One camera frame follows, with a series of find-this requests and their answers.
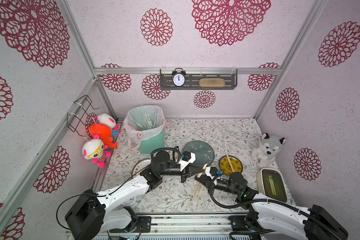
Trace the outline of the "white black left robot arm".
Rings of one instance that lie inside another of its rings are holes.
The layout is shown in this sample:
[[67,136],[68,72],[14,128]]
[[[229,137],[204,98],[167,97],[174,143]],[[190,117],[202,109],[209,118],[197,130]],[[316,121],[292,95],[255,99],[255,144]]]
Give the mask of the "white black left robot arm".
[[188,178],[205,172],[195,167],[196,155],[181,153],[178,148],[159,148],[151,152],[151,162],[123,184],[95,193],[89,189],[76,195],[76,202],[65,215],[69,230],[76,240],[92,240],[98,233],[113,229],[132,231],[138,217],[130,207],[119,206],[159,187],[163,176]]

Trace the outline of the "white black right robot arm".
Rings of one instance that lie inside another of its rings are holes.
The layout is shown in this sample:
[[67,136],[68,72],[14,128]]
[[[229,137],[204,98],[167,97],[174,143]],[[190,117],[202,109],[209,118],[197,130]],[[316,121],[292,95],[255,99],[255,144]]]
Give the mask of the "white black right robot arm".
[[[203,174],[196,181],[205,186],[211,200],[221,208],[248,210],[244,219],[245,235],[277,232],[296,240],[346,240],[347,230],[324,208],[293,206],[269,198],[248,187],[244,176],[235,172],[223,179],[220,172]],[[235,195],[234,205],[220,203],[214,191]]]

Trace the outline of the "dark green glass plate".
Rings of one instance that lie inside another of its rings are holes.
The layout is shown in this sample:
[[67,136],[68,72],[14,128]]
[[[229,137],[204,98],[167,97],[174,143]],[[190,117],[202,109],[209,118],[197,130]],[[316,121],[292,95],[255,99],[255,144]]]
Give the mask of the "dark green glass plate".
[[196,155],[192,166],[202,168],[205,164],[210,166],[215,159],[213,148],[203,141],[191,141],[185,145],[183,152],[191,152]]

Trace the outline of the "yellow black patterned plate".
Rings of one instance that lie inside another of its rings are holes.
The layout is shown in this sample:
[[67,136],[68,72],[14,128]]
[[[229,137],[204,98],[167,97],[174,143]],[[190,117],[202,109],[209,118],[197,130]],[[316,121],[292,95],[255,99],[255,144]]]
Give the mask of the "yellow black patterned plate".
[[244,169],[242,162],[238,158],[230,155],[220,158],[219,167],[223,174],[227,176],[230,176],[231,173],[242,173]]

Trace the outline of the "green trash bin with bag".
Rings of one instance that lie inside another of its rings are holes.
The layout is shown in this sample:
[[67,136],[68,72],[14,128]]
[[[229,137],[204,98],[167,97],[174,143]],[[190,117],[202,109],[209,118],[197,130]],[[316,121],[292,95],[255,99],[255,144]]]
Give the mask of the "green trash bin with bag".
[[151,154],[165,147],[164,128],[167,120],[161,107],[141,106],[128,111],[124,119],[124,128],[128,136],[130,151]]

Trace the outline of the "white green rectangular tray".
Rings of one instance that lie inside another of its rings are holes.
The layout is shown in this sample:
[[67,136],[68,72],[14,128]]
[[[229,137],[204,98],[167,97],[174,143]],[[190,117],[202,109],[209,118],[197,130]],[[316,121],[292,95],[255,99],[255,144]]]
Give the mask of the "white green rectangular tray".
[[272,199],[286,203],[287,190],[282,174],[271,168],[262,168],[257,174],[258,191]]

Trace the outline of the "grey husky plush toy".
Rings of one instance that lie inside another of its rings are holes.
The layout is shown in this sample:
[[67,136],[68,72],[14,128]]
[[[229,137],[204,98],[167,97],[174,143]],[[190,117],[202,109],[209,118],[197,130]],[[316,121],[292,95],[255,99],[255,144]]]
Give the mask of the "grey husky plush toy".
[[259,141],[259,146],[253,149],[251,159],[257,161],[258,169],[267,168],[275,161],[277,153],[285,143],[286,138],[270,136],[268,133],[264,133]]

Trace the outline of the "wooden brush on shelf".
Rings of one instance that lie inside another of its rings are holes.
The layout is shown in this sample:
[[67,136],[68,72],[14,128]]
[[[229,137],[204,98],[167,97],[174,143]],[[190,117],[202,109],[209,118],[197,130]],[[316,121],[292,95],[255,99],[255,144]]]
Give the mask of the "wooden brush on shelf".
[[203,78],[199,80],[199,87],[201,88],[223,88],[225,85],[225,80],[222,78]]

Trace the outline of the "black alarm clock on shelf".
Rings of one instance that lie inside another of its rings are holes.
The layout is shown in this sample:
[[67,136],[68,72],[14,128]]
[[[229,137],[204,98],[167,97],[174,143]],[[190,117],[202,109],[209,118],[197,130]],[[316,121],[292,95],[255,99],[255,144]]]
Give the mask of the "black alarm clock on shelf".
[[183,87],[186,83],[186,71],[182,68],[175,68],[172,71],[172,81],[175,87]]

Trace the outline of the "red plush toy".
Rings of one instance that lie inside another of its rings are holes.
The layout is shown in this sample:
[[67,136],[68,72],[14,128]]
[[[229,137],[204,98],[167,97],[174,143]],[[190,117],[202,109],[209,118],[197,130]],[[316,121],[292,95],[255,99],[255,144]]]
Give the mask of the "red plush toy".
[[114,148],[115,150],[118,148],[118,144],[116,142],[113,143],[112,130],[108,126],[101,123],[92,124],[89,127],[89,133],[94,139],[102,140],[109,148]]

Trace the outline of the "white plush with yellow glasses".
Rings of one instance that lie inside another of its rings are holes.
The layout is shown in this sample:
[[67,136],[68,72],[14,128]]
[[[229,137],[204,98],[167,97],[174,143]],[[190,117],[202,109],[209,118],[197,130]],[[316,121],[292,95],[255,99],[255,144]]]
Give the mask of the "white plush with yellow glasses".
[[107,151],[108,146],[95,135],[92,140],[87,141],[82,147],[82,155],[86,160],[91,160],[93,164],[99,168],[104,168],[106,158],[111,156],[111,152]]

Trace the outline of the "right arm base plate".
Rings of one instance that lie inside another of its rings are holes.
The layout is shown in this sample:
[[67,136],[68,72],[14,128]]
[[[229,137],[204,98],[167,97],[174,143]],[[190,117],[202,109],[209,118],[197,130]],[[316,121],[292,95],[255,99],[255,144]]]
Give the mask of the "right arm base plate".
[[273,232],[272,230],[264,229],[258,223],[258,213],[248,212],[246,215],[232,215],[229,216],[231,227],[233,231],[242,232]]

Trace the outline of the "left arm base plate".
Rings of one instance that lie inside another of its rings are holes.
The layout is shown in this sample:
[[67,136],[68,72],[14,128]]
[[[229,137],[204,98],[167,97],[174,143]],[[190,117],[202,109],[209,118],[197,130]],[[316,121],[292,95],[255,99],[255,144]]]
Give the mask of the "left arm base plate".
[[150,233],[152,225],[152,217],[142,216],[132,221],[125,228],[127,233]]

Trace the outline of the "grey wall shelf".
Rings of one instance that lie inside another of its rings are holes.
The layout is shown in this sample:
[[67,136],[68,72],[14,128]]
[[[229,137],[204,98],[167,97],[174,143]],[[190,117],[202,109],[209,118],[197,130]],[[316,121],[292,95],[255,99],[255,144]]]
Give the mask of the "grey wall shelf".
[[[175,87],[172,81],[172,71],[166,72],[160,69],[159,83],[162,90],[234,90],[238,85],[238,71],[231,69],[227,74],[205,74],[202,71],[198,74],[187,74],[186,83],[183,87]],[[223,88],[201,88],[199,80],[203,78],[222,78],[225,80]]]

